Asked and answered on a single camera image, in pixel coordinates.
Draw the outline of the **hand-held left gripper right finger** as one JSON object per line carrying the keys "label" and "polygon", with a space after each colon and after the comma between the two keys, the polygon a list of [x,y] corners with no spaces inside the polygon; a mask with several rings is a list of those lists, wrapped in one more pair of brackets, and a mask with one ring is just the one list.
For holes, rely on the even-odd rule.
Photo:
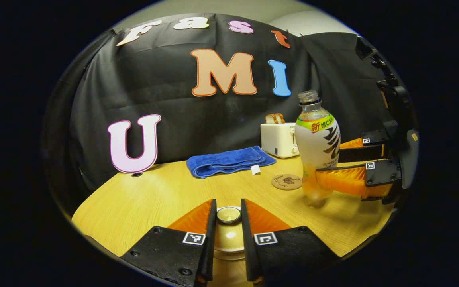
{"label": "hand-held left gripper right finger", "polygon": [[241,200],[241,223],[250,282],[313,282],[340,261],[309,227],[291,227],[251,200]]}

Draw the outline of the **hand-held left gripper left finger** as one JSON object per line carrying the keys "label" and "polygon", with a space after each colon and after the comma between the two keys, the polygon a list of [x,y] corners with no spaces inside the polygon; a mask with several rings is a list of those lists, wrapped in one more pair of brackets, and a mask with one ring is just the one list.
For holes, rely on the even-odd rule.
{"label": "hand-held left gripper left finger", "polygon": [[121,259],[169,287],[206,287],[213,279],[216,200],[190,210],[168,227],[153,226]]}

